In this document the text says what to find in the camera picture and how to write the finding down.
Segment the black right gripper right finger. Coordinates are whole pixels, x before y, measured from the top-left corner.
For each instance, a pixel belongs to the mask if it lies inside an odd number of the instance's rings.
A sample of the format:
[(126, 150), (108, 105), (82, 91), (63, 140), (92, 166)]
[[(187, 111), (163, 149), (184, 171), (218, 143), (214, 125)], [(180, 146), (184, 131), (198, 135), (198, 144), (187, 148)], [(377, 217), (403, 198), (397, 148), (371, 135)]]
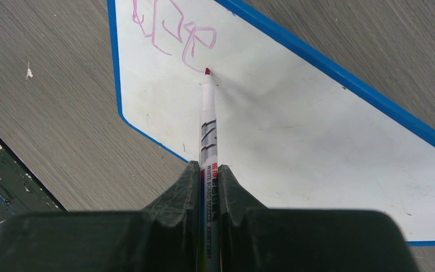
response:
[(270, 209), (219, 167), (224, 271), (418, 271), (395, 222), (372, 210)]

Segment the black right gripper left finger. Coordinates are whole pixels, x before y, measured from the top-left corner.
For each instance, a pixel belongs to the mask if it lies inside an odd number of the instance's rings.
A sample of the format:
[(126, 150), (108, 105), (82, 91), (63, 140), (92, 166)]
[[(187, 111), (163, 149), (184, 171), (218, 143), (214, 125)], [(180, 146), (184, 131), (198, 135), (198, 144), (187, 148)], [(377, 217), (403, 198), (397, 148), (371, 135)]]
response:
[(0, 226), (0, 271), (195, 271), (199, 166), (139, 211), (34, 212)]

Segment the pink whiteboard marker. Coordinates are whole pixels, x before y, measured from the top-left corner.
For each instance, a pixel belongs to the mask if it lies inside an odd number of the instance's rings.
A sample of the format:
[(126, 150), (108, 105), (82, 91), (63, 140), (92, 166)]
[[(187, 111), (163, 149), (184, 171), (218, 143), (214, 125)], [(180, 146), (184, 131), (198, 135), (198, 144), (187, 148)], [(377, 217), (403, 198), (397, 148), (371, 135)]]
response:
[(215, 92), (209, 68), (204, 71), (200, 119), (200, 212), (198, 271), (221, 271), (220, 198)]

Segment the blue framed whiteboard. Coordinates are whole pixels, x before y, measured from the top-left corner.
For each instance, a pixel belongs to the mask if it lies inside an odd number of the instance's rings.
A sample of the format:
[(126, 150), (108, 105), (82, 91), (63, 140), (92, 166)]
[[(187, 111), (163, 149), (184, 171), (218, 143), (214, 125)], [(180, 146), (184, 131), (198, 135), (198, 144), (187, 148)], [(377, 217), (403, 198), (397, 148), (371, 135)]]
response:
[(385, 212), (435, 246), (435, 130), (243, 1), (108, 1), (118, 112), (199, 155), (204, 70), (221, 164), (269, 207)]

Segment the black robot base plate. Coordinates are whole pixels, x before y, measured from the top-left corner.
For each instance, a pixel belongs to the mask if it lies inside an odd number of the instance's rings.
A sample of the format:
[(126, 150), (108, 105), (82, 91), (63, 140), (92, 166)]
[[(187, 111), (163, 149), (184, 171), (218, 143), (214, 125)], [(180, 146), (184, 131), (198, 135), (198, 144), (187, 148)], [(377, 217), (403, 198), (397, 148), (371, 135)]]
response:
[(0, 138), (0, 222), (49, 211), (66, 209)]

